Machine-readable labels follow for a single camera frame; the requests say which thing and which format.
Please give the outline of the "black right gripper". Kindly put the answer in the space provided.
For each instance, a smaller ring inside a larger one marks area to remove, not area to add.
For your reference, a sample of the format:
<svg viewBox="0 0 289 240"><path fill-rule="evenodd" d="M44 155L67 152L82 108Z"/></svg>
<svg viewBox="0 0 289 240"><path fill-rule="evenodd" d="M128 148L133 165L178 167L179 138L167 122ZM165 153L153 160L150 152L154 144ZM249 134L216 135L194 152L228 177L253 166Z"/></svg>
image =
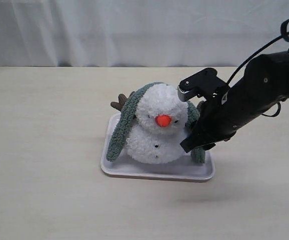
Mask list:
<svg viewBox="0 0 289 240"><path fill-rule="evenodd" d="M197 148L208 151L218 142L226 142L237 131L237 100L229 97L224 104L215 101L201 101L197 109L200 117L191 134L180 146L188 153Z"/></svg>

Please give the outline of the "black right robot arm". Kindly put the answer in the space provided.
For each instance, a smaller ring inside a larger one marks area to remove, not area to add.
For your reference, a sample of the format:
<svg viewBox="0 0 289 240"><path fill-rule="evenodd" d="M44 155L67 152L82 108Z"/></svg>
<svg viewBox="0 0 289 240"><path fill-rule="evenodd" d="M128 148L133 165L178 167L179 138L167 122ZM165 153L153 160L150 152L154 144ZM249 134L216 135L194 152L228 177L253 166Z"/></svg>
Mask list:
<svg viewBox="0 0 289 240"><path fill-rule="evenodd" d="M217 142L231 139L240 128L289 99L289 51L253 58L232 87L217 74L214 68L208 67L178 85L181 101L193 97L206 99L199 119L180 144L187 153L196 147L209 150Z"/></svg>

